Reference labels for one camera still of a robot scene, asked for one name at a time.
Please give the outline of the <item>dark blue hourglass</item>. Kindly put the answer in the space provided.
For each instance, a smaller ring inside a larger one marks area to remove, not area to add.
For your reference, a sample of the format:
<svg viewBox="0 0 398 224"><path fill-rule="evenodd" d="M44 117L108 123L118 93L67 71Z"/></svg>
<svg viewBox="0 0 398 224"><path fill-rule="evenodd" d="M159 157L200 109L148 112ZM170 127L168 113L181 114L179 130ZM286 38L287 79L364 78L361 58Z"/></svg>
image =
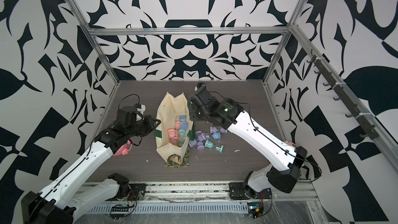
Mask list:
<svg viewBox="0 0 398 224"><path fill-rule="evenodd" d="M181 116L179 116L179 121L181 122L181 124L180 124L180 129L181 129L181 130L187 130L188 127L189 127L189 125L188 125L188 123L187 123L186 115L181 115Z"/></svg>

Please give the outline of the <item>pink hourglass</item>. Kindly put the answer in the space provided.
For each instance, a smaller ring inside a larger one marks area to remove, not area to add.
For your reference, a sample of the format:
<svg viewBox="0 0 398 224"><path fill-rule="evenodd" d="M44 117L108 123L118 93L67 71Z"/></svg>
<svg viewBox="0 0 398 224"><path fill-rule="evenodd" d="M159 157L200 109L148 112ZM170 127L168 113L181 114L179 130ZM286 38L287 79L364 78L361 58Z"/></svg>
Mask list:
<svg viewBox="0 0 398 224"><path fill-rule="evenodd" d="M181 129L181 121L176 121L174 127L176 130L180 130Z"/></svg>
<svg viewBox="0 0 398 224"><path fill-rule="evenodd" d="M179 134L178 131L176 129L169 129L167 131L168 137L170 140L174 140L174 141L178 141L179 139Z"/></svg>

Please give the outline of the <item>cream canvas tote bag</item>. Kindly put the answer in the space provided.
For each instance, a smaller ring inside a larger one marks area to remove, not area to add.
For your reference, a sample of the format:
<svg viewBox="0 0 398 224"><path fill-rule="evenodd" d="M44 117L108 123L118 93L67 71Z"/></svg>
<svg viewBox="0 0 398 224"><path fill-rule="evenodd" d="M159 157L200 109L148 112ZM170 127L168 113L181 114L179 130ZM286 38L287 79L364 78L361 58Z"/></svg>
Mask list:
<svg viewBox="0 0 398 224"><path fill-rule="evenodd" d="M157 110L161 121L154 132L157 153L166 167L187 168L189 166L189 144L194 140L195 126L189 116L189 104L182 93L172 96L167 93Z"/></svg>

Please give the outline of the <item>pink hourglass front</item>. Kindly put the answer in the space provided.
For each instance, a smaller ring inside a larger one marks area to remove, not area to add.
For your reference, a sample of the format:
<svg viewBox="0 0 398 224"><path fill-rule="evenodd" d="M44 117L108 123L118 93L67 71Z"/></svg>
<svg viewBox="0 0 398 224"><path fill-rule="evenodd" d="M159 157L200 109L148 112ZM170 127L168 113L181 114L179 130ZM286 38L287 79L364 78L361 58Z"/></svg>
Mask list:
<svg viewBox="0 0 398 224"><path fill-rule="evenodd" d="M176 129L169 129L167 131L168 137L170 140L174 140L174 141L178 141L179 139L179 134L178 131Z"/></svg>

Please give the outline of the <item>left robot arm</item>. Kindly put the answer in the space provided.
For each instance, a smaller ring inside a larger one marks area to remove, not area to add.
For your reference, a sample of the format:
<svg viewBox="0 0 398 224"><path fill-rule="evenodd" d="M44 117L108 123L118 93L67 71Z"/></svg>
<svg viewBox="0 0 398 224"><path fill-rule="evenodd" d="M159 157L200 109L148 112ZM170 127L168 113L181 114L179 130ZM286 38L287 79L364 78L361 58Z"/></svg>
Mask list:
<svg viewBox="0 0 398 224"><path fill-rule="evenodd" d="M84 154L39 193L29 192L21 200L25 224L72 224L102 202L123 199L131 191L129 180L118 173L97 186L77 194L87 179L108 159L127 155L135 146L132 138L153 132L161 121L146 115L145 106L118 108L117 118L102 130Z"/></svg>

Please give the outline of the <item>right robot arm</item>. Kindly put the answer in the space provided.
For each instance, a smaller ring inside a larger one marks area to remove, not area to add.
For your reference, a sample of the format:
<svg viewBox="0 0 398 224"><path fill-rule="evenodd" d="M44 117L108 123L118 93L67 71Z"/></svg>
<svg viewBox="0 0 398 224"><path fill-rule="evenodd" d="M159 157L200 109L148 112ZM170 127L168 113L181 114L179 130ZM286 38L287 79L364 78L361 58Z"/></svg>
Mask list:
<svg viewBox="0 0 398 224"><path fill-rule="evenodd" d="M190 119L206 121L239 136L268 161L259 171L249 172L243 183L231 189L236 199L255 199L262 191L275 188L283 193L292 192L300 182L301 167L307 162L307 150L285 143L258 124L241 103L230 98L218 101L204 83L199 83L189 96Z"/></svg>

